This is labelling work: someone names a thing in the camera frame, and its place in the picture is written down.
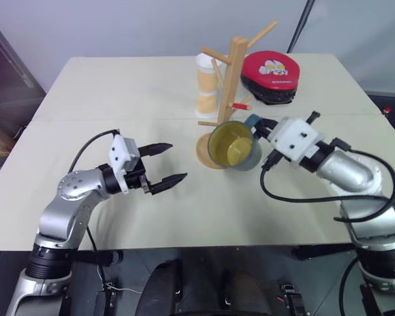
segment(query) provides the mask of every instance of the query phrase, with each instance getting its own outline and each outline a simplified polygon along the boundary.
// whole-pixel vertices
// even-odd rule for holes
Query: floor
[[[290,282],[302,294],[306,311],[311,316],[338,316],[338,287],[340,277],[353,252],[298,261],[288,247],[223,247],[126,250],[124,259],[105,269],[107,278],[116,278],[119,288],[141,291],[150,273],[158,264],[181,258],[184,265],[185,289],[177,311],[216,309],[213,290],[224,268],[240,269],[256,277],[262,287],[270,280]],[[0,256],[0,315],[11,298],[19,271],[28,253],[3,252]],[[365,315],[359,285],[358,269],[351,273],[345,291],[347,316]],[[101,288],[97,267],[75,263],[73,279],[68,290],[72,296],[72,315],[93,315],[95,295]],[[140,295],[128,290],[118,293],[115,316],[134,315]]]

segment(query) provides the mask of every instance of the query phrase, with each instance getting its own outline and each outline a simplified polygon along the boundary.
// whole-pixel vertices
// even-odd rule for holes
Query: white wall
[[[233,35],[278,26],[253,50],[285,52],[304,0],[0,0],[0,30],[47,91],[73,56],[227,52]],[[317,0],[294,52],[334,53],[366,90],[395,92],[395,0]]]
[[[334,53],[365,90],[395,93],[395,0],[316,0],[295,53]]]
[[[279,25],[254,49],[285,51],[300,0],[0,0],[0,30],[47,91],[73,56],[197,55],[228,51],[235,35]]]

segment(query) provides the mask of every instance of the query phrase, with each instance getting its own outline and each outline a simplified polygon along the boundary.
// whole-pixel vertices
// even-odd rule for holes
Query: mug handle
[[[257,124],[257,122],[259,122],[262,118],[256,114],[252,114],[250,115],[245,121],[244,121],[244,125],[246,125],[250,130],[255,127],[255,125]],[[255,132],[253,134],[253,138],[255,140],[259,140],[261,136],[259,136],[257,134],[257,132]]]

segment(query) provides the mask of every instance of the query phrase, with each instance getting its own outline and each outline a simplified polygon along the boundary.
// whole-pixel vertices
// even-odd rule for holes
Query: wooden stand base
[[[203,135],[196,144],[196,155],[199,161],[208,168],[224,169],[212,161],[208,154],[208,141],[211,133]]]

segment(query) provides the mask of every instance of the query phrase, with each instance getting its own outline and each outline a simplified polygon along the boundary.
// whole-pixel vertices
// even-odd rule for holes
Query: cup
[[[212,57],[204,53],[196,56],[197,83],[199,95],[197,97],[196,114],[199,117],[211,117],[217,111],[218,80],[212,65]]]
[[[258,135],[251,129],[261,118],[250,115],[246,121],[230,120],[218,125],[208,141],[208,153],[217,165],[247,171],[254,168],[261,160],[262,149]]]

